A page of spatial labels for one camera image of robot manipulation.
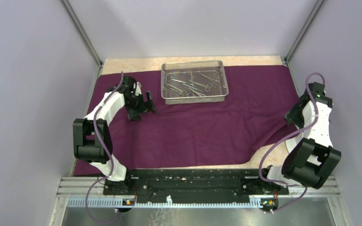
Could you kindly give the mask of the maroon wrap cloth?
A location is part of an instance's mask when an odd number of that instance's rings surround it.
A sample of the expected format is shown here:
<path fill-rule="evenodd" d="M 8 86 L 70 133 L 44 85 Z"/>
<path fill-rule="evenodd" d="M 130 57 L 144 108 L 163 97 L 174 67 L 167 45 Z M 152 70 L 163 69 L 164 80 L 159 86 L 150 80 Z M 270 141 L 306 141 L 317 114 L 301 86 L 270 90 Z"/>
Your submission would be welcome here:
<path fill-rule="evenodd" d="M 294 132 L 284 114 L 298 102 L 287 67 L 225 68 L 229 94 L 217 103 L 166 105 L 160 71 L 131 73 L 150 91 L 156 113 L 131 121 L 121 109 L 109 125 L 113 154 L 129 169 L 243 164 Z"/>

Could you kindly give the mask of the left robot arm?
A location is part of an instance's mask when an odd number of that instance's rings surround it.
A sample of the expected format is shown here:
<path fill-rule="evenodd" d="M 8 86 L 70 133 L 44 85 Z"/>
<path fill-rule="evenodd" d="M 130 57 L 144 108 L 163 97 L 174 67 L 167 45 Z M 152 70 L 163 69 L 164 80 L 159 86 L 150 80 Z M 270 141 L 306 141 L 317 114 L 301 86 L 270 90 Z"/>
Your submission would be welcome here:
<path fill-rule="evenodd" d="M 105 179 L 114 182 L 120 194 L 132 190 L 132 181 L 126 178 L 127 168 L 113 154 L 109 125 L 115 115 L 126 109 L 128 119 L 140 121 L 141 115 L 156 108 L 150 91 L 141 90 L 141 84 L 131 76 L 122 75 L 118 85 L 109 87 L 94 109 L 73 122 L 73 145 L 76 159 L 97 168 Z"/>

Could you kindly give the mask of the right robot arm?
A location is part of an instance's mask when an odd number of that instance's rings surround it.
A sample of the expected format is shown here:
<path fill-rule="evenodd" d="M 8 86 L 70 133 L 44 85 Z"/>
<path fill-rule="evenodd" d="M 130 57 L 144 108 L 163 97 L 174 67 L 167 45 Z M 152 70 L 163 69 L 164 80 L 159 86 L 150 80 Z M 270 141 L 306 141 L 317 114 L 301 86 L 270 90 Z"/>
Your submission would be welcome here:
<path fill-rule="evenodd" d="M 260 164 L 257 187 L 263 194 L 270 194 L 277 185 L 304 186 L 320 189 L 341 160 L 341 152 L 333 147 L 329 135 L 329 116 L 333 100 L 325 95 L 325 86 L 313 82 L 284 118 L 287 125 L 297 130 L 288 135 L 288 156 L 282 166 Z"/>

